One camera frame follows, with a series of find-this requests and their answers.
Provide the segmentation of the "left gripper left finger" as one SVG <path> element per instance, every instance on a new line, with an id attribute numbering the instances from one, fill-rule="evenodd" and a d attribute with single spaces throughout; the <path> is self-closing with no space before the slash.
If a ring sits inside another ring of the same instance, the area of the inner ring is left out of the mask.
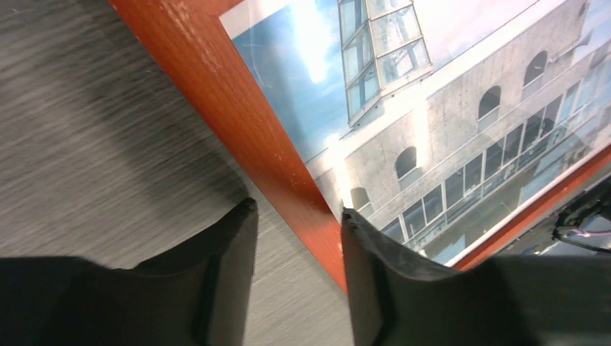
<path id="1" fill-rule="evenodd" d="M 3 345 L 241 345 L 258 208 L 130 269 L 76 256 L 1 259 Z"/>

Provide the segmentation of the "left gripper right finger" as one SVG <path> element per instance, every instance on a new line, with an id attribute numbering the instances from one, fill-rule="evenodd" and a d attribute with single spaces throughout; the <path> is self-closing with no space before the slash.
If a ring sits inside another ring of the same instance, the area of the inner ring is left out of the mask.
<path id="1" fill-rule="evenodd" d="M 460 271 L 342 213 L 356 345 L 608 345 L 610 259 L 495 256 Z"/>

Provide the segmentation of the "orange wooden picture frame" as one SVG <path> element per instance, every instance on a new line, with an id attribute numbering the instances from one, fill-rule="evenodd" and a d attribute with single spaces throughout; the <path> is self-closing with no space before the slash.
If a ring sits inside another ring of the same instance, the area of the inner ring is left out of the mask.
<path id="1" fill-rule="evenodd" d="M 242 1 L 113 1 L 112 8 L 219 137 L 323 269 L 345 286 L 341 214 L 326 203 L 239 55 L 220 16 Z M 474 266 L 587 175 L 610 170 L 610 146 L 570 171 L 453 265 Z"/>

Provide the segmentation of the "building and sky photo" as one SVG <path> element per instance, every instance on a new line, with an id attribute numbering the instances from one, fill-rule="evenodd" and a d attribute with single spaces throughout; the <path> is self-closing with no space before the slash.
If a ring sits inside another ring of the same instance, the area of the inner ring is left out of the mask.
<path id="1" fill-rule="evenodd" d="M 242 1 L 220 22 L 333 214 L 444 265 L 610 146 L 608 1 Z"/>

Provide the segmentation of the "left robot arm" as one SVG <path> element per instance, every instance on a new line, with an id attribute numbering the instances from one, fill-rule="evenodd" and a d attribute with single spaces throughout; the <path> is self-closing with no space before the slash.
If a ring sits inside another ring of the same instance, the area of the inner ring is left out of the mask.
<path id="1" fill-rule="evenodd" d="M 608 345 L 610 181 L 541 222 L 583 254 L 505 254 L 469 270 L 342 213 L 356 345 Z M 131 269 L 82 257 L 1 259 L 3 345 L 241 345 L 258 233 L 247 198 L 209 228 Z"/>

